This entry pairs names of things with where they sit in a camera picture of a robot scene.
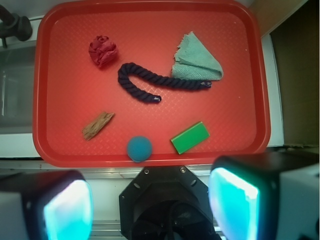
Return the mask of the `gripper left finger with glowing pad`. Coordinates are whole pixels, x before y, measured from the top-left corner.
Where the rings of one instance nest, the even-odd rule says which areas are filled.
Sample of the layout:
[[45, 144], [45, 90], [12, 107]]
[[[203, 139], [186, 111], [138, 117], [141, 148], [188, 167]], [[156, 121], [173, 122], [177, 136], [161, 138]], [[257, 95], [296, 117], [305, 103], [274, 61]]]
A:
[[88, 240], [93, 196], [77, 170], [0, 176], [2, 240]]

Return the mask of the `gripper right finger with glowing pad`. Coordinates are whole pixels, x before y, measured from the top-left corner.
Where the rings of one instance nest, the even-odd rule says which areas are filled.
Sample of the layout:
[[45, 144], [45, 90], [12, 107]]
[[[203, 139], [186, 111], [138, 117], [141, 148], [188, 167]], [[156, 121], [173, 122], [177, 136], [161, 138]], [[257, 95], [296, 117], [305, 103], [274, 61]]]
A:
[[218, 157], [208, 198], [228, 240], [317, 240], [320, 156], [273, 151]]

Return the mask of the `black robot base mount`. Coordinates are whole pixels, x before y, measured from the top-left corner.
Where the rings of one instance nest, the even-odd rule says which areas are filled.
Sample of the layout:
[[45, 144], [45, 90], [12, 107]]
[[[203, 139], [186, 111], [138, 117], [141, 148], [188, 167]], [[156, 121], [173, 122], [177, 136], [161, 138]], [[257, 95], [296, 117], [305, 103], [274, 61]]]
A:
[[219, 240], [208, 187], [185, 166], [145, 167], [119, 194], [128, 240]]

